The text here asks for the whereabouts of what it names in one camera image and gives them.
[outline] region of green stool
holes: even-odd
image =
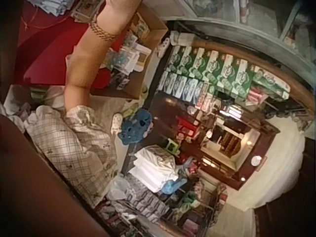
[[[178,156],[179,155],[179,148],[180,145],[176,142],[174,142],[173,140],[171,140],[170,138],[168,138],[168,144],[167,146],[164,148],[167,152],[169,152],[170,154],[174,155],[174,156]]]

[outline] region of white plastic bag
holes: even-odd
[[[130,188],[129,182],[121,175],[116,176],[108,185],[108,200],[122,200],[127,198],[127,190]]]

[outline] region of glass display case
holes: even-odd
[[[165,21],[263,52],[315,86],[315,29],[297,0],[144,0]]]

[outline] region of toothpaste box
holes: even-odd
[[[167,72],[172,72],[176,73],[177,72],[177,67],[179,66],[184,50],[186,47],[184,46],[174,46],[171,56],[169,58],[169,61],[166,66],[166,71]]]
[[[206,57],[208,58],[207,65],[205,69],[203,67],[199,69],[199,72],[202,73],[204,81],[216,85],[224,66],[226,54],[213,50],[206,52]]]
[[[193,93],[193,97],[192,97],[192,100],[191,100],[192,104],[194,104],[194,105],[197,104],[203,85],[204,85],[204,82],[199,80],[198,83],[197,83],[197,86],[196,86],[196,88],[194,90],[194,93]]]
[[[207,94],[204,98],[201,110],[206,112],[207,114],[212,112],[211,110],[212,110],[212,103],[214,100],[215,91],[216,91],[215,86],[210,85],[208,88]]]
[[[217,77],[217,89],[230,95],[233,89],[233,81],[237,76],[240,59],[235,59],[232,55],[226,54],[221,74]]]
[[[263,92],[277,100],[287,100],[290,94],[290,86],[272,73],[255,66],[252,84],[260,86]]]
[[[162,73],[157,90],[162,90],[163,89],[163,85],[164,85],[164,83],[165,83],[165,81],[167,79],[168,74],[169,74],[169,72],[167,72],[167,71],[164,71]]]
[[[207,66],[207,62],[209,57],[203,57],[205,53],[205,48],[199,48],[197,49],[197,56],[194,60],[194,63],[192,64],[192,67],[189,68],[189,77],[202,80],[203,75],[199,72],[199,68],[204,67],[204,70]]]
[[[181,62],[177,68],[177,74],[188,77],[190,72],[189,69],[192,67],[196,57],[198,49],[192,47],[186,47],[183,52]]]
[[[181,99],[183,101],[191,102],[197,85],[198,85],[197,79],[187,78],[187,82],[183,88]]]
[[[167,94],[171,94],[174,83],[177,79],[177,75],[175,73],[169,73],[166,81],[164,82],[163,91]]]
[[[177,79],[174,83],[174,86],[173,86],[172,96],[174,96],[176,98],[180,98],[186,82],[187,82],[186,77],[178,75]]]
[[[254,65],[249,65],[246,60],[240,59],[235,81],[232,82],[233,89],[231,96],[233,98],[240,97],[245,99],[247,97],[251,87],[252,78],[254,76],[254,70]]]
[[[202,89],[201,89],[201,91],[200,91],[200,93],[199,93],[199,96],[198,96],[198,98],[197,98],[197,102],[196,102],[196,108],[198,109],[198,110],[200,110],[201,109],[201,107],[202,107],[202,104],[203,104],[203,101],[204,101],[204,99],[205,99],[205,96],[206,96],[206,94],[207,94],[207,91],[208,91],[208,87],[210,86],[210,84],[209,83],[207,83],[207,82],[204,82],[203,83],[203,86],[202,86]]]

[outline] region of gold bracelet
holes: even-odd
[[[89,27],[98,37],[106,42],[113,42],[119,37],[119,35],[112,35],[101,29],[101,27],[99,27],[97,23],[97,15],[94,15],[92,21],[89,22]]]

